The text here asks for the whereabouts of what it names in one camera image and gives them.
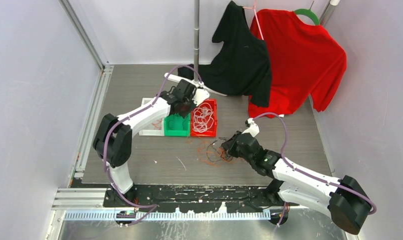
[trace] hanger hook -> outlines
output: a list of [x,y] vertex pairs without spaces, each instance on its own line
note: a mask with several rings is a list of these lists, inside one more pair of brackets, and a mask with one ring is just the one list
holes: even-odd
[[312,1],[312,4],[310,5],[309,10],[311,10],[311,8],[314,5],[314,3],[315,3],[315,0]]

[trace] robotic arm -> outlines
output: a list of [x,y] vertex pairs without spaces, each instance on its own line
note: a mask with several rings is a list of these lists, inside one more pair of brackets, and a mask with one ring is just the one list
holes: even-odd
[[[162,91],[158,98],[131,112],[103,117],[92,146],[100,158],[106,159],[111,181],[118,192],[129,194],[134,185],[127,163],[134,135],[155,120],[173,114],[187,116],[209,96],[202,83],[182,79],[175,88]],[[107,138],[115,125],[113,134]],[[271,203],[288,202],[309,207],[330,217],[344,231],[359,233],[375,206],[354,178],[326,176],[300,166],[280,153],[264,149],[255,138],[259,133],[258,125],[252,118],[246,125],[245,131],[237,131],[221,147],[229,155],[246,160],[258,174],[272,178],[266,188],[266,197]]]

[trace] clothes hanger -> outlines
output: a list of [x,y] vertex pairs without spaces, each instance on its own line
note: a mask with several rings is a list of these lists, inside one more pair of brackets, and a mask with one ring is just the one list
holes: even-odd
[[315,0],[312,1],[312,4],[310,5],[309,9],[300,8],[300,9],[295,10],[294,13],[296,15],[303,15],[303,16],[310,18],[310,20],[312,20],[312,22],[316,26],[318,26],[320,24],[320,20],[317,17],[317,15],[311,10],[314,3],[315,3]]
[[254,11],[254,17],[256,18],[257,28],[259,29],[260,37],[262,38],[262,40],[264,40],[264,35],[262,34],[261,25],[259,24],[258,14],[256,13],[256,3],[257,3],[257,2],[258,2],[258,0],[254,0],[253,7],[246,7],[246,6],[243,6],[242,8],[243,8],[243,9],[253,9],[253,11]]

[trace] black shirt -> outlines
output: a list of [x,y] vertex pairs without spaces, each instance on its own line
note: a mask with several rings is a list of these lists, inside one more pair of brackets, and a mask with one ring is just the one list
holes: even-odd
[[[204,84],[226,95],[252,95],[253,104],[268,107],[272,81],[268,49],[265,41],[250,32],[243,7],[229,2],[212,42],[223,42],[223,46],[211,64],[199,66]],[[180,67],[178,75],[194,79],[186,67]]]

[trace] wood grain surface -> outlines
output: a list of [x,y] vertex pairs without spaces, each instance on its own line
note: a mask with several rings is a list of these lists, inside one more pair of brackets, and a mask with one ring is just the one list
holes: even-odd
[[[172,67],[173,65],[115,65],[99,120],[108,113],[115,116],[127,113],[138,108],[142,98],[154,97],[162,85],[164,74]],[[164,89],[169,90],[174,84],[168,81]],[[203,162],[206,161],[206,150],[198,153],[198,147],[202,147],[203,141],[211,143],[218,137],[232,137],[237,130],[246,128],[244,123],[249,117],[247,96],[223,97],[212,93],[210,98],[217,101],[216,138],[135,136],[132,141],[132,155],[128,160],[130,176],[135,183],[268,185],[271,182],[270,178],[258,175],[241,159],[234,159],[231,163],[219,161],[219,166]],[[294,114],[285,116],[284,121],[288,130],[286,157],[304,167],[329,175],[330,169],[309,100]],[[256,123],[260,128],[256,137],[259,143],[265,149],[279,152],[284,142],[284,129],[280,121],[262,117]],[[219,147],[222,142],[218,140],[215,147]],[[103,172],[102,162],[93,149],[90,151],[82,181],[109,182]]]

